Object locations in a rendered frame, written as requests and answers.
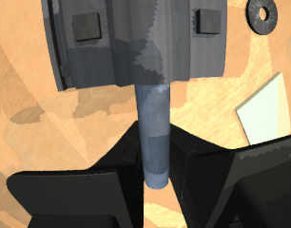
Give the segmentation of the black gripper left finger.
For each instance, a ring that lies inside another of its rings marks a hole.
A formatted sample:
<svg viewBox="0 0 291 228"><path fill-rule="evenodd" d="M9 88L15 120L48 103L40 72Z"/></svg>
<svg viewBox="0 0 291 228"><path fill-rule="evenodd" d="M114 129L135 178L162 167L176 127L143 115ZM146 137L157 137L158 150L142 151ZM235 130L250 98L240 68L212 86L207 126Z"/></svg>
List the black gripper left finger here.
<svg viewBox="0 0 291 228"><path fill-rule="evenodd" d="M85 170L20 171L6 179L12 197L31 215L103 216L120 228L145 228L145 168L139 121Z"/></svg>

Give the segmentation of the dark grey washer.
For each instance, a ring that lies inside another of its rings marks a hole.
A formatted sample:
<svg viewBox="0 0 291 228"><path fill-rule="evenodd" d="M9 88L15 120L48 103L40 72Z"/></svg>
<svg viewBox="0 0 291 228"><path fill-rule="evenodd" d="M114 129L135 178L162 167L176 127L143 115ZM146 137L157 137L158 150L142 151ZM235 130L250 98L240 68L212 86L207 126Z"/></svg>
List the dark grey washer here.
<svg viewBox="0 0 291 228"><path fill-rule="evenodd" d="M266 11L264 20L260 17L260 8ZM248 0L245 4L245 18L253 33L270 34L278 24L278 8L274 0Z"/></svg>

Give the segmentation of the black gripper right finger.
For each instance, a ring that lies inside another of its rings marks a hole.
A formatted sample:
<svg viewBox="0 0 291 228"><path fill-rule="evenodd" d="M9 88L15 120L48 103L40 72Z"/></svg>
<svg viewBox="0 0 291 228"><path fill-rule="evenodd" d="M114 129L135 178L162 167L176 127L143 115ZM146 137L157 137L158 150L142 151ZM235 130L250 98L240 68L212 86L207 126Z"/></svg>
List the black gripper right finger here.
<svg viewBox="0 0 291 228"><path fill-rule="evenodd" d="M169 181L187 228L214 228L236 182L291 160L291 134L236 149L169 123Z"/></svg>

